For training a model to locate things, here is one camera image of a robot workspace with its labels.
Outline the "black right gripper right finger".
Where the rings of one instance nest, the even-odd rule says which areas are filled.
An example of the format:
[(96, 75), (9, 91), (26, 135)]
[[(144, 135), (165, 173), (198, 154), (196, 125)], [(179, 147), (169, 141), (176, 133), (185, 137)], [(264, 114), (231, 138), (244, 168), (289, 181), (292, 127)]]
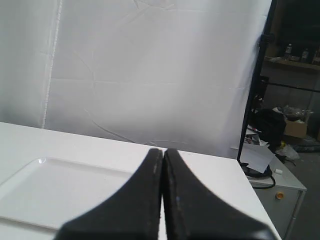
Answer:
[(169, 240), (273, 240), (272, 230), (211, 192), (176, 149), (165, 151), (162, 196)]

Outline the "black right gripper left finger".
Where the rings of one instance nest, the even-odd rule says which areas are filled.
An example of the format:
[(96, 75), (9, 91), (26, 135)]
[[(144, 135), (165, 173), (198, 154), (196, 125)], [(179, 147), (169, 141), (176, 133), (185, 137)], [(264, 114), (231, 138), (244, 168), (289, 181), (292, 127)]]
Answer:
[(161, 215), (162, 151), (152, 148), (107, 200), (66, 222), (57, 240), (156, 240)]

